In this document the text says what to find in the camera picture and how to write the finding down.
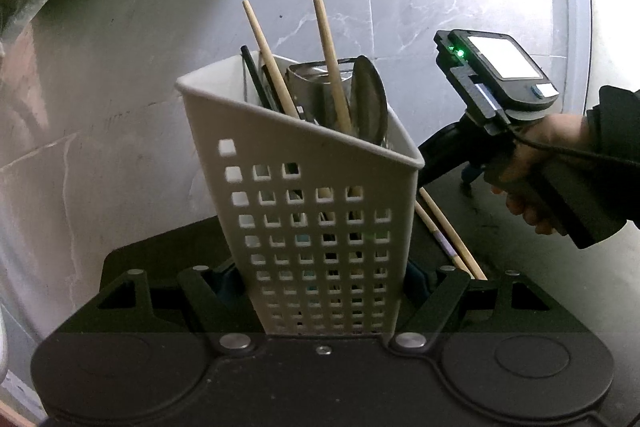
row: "white plastic basket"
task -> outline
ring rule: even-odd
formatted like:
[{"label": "white plastic basket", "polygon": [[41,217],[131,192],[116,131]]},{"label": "white plastic basket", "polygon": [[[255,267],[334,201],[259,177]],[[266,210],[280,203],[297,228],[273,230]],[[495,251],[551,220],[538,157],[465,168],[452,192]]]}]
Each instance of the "white plastic basket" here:
[{"label": "white plastic basket", "polygon": [[[294,63],[276,61],[283,74]],[[388,150],[259,107],[240,55],[177,89],[264,330],[392,332],[424,164],[396,115],[389,109]]]}]

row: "white screen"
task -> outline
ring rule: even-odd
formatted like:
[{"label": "white screen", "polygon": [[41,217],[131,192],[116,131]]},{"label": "white screen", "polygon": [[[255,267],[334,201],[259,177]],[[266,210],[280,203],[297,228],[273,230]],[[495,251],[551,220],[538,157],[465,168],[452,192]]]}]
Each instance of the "white screen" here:
[{"label": "white screen", "polygon": [[471,36],[469,40],[503,78],[542,78],[507,39]]}]

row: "silver screw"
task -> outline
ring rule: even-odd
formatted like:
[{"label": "silver screw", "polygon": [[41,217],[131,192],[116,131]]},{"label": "silver screw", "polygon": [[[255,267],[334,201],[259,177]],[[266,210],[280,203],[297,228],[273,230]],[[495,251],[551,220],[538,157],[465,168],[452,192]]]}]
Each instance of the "silver screw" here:
[{"label": "silver screw", "polygon": [[420,333],[414,333],[413,331],[405,331],[396,335],[396,344],[403,351],[410,351],[412,349],[420,349],[427,343],[427,339]]},{"label": "silver screw", "polygon": [[220,337],[220,346],[226,349],[244,349],[251,346],[251,339],[244,333],[227,333]]},{"label": "silver screw", "polygon": [[318,346],[316,347],[316,353],[318,355],[330,355],[333,352],[331,346]]}]

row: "hand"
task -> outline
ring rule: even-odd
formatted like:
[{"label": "hand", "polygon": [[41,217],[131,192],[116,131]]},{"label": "hand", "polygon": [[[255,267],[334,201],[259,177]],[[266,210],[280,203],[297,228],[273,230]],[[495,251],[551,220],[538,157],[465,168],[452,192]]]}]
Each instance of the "hand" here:
[{"label": "hand", "polygon": [[[538,123],[527,127],[523,134],[531,140],[550,145],[580,150],[593,148],[587,119],[575,114],[550,114]],[[511,162],[500,175],[500,181],[511,182],[526,176],[532,166],[542,163],[551,155],[552,153],[533,149],[523,143],[516,142]],[[494,194],[503,192],[498,187],[492,187],[491,190]],[[536,233],[544,235],[554,233],[554,228],[548,217],[535,206],[527,204],[527,201],[514,194],[507,194],[506,204],[511,214],[514,216],[522,215],[528,225],[536,227]]]}]

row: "black sleeve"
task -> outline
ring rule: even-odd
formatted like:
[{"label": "black sleeve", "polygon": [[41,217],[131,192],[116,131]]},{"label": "black sleeve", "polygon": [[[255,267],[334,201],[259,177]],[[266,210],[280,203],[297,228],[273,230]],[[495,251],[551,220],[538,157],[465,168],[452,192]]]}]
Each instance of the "black sleeve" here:
[{"label": "black sleeve", "polygon": [[[587,119],[596,152],[640,162],[640,90],[601,87]],[[600,162],[595,173],[603,197],[640,227],[640,168]]]}]

